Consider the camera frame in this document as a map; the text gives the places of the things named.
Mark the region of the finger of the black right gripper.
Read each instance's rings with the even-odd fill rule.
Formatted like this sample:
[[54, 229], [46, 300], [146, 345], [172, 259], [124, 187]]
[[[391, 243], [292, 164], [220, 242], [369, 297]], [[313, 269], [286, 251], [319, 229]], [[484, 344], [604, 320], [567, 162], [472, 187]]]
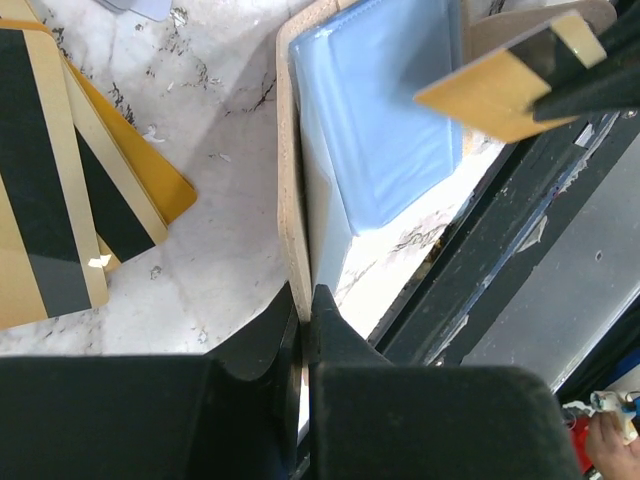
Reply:
[[613, 5], [618, 14], [616, 21], [603, 33], [598, 40], [604, 50], [614, 53], [629, 42], [639, 38], [639, 0], [619, 0]]
[[639, 108], [639, 60], [603, 61], [533, 103], [536, 122]]

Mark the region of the gold card stack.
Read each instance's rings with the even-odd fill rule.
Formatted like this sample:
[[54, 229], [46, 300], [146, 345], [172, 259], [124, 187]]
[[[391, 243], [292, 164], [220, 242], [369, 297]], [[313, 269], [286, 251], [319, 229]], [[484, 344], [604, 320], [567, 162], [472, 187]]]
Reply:
[[104, 305], [106, 272], [163, 243], [192, 185], [59, 50], [1, 5], [1, 325]]

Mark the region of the beige card holder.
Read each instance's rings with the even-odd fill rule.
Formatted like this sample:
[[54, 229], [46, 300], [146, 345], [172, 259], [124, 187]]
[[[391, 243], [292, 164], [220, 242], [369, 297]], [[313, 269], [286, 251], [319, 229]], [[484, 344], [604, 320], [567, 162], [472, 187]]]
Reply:
[[414, 94], [568, 10], [597, 31], [615, 19], [606, 1], [534, 1], [477, 23], [464, 1], [315, 1], [281, 27], [278, 230], [302, 320], [315, 286], [348, 304], [393, 247], [446, 226], [487, 166], [473, 134]]

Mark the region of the silver VIP card stack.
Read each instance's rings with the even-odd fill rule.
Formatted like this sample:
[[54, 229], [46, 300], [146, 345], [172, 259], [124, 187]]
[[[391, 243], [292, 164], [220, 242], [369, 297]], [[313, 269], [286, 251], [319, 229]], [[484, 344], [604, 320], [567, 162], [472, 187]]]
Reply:
[[172, 0], [96, 0], [96, 3], [115, 14], [133, 12], [149, 20], [165, 20], [172, 8]]

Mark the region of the single gold card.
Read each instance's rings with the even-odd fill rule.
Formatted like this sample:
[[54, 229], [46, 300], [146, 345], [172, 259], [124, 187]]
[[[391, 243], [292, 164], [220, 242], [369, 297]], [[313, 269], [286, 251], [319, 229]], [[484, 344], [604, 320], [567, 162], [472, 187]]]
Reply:
[[534, 103], [606, 58], [576, 10], [558, 15], [417, 92], [414, 101], [461, 125], [514, 143], [569, 123], [534, 118]]

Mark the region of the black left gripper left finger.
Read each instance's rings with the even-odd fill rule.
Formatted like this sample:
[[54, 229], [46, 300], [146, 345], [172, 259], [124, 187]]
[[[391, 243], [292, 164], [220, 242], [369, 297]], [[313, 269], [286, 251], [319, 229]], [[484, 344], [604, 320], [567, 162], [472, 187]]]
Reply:
[[285, 479], [299, 323], [289, 286], [208, 353], [5, 357], [5, 479]]

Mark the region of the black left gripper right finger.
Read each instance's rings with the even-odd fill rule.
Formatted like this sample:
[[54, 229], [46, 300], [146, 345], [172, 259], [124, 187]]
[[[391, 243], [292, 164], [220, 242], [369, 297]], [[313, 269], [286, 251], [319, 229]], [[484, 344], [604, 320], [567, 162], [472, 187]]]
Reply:
[[310, 469], [316, 479], [577, 479], [560, 407], [511, 367], [395, 365], [324, 285], [311, 317]]

